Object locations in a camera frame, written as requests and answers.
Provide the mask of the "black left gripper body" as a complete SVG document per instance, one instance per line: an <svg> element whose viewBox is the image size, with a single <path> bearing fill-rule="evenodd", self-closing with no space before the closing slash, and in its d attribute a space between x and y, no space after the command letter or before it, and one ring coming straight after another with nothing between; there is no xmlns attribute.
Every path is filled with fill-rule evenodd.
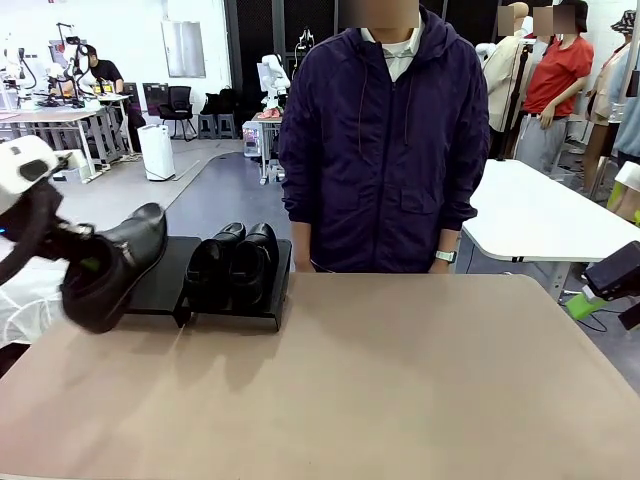
<svg viewBox="0 0 640 480"><path fill-rule="evenodd" d="M56 222L37 246L37 256L47 260L69 260L95 234L88 223Z"/></svg>

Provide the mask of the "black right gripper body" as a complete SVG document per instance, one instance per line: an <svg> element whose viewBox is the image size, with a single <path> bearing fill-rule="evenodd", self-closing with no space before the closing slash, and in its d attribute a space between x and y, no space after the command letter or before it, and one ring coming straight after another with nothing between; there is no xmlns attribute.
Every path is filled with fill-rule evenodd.
<svg viewBox="0 0 640 480"><path fill-rule="evenodd" d="M639 242L632 241L584 272L588 298L606 301L639 295Z"/></svg>

